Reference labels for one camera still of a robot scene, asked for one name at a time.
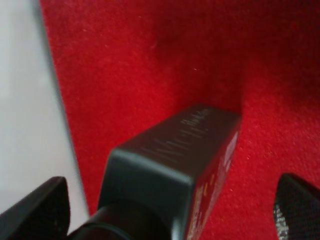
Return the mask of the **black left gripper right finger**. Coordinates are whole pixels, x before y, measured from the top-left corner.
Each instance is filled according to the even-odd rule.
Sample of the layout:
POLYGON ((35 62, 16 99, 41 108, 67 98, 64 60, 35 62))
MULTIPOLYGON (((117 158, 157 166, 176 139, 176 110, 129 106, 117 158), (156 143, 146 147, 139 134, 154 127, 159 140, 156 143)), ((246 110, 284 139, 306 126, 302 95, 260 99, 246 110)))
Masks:
POLYGON ((320 238, 320 190, 293 173, 280 176, 273 204, 279 240, 320 238))

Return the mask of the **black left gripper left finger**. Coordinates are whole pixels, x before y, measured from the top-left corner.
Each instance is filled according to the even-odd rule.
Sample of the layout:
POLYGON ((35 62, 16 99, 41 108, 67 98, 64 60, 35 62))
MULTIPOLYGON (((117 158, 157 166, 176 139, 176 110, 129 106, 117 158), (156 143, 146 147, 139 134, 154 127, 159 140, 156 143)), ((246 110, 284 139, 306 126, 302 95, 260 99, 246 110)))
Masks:
POLYGON ((67 180, 54 176, 0 214, 0 238, 64 240, 70 221, 67 180))

